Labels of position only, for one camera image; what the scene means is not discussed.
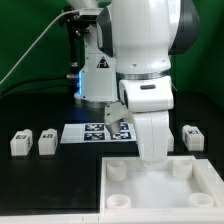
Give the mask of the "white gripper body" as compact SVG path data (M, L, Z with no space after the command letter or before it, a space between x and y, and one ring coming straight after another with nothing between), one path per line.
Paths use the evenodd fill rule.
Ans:
M168 150L169 113L135 113L133 120L141 160L147 164L164 161Z

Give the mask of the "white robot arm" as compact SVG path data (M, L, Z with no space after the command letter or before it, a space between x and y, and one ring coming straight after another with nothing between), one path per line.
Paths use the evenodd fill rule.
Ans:
M173 108L170 57L196 41L200 21L193 0L111 0L97 17L98 48L115 59L119 100L105 107L111 134L133 123L140 158L164 161Z

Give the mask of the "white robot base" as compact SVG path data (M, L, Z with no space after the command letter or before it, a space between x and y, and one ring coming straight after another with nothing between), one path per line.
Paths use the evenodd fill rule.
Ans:
M115 60L103 54L97 45L97 28L88 26L84 35L84 66L79 72L79 90L74 94L77 104L103 108L118 100Z

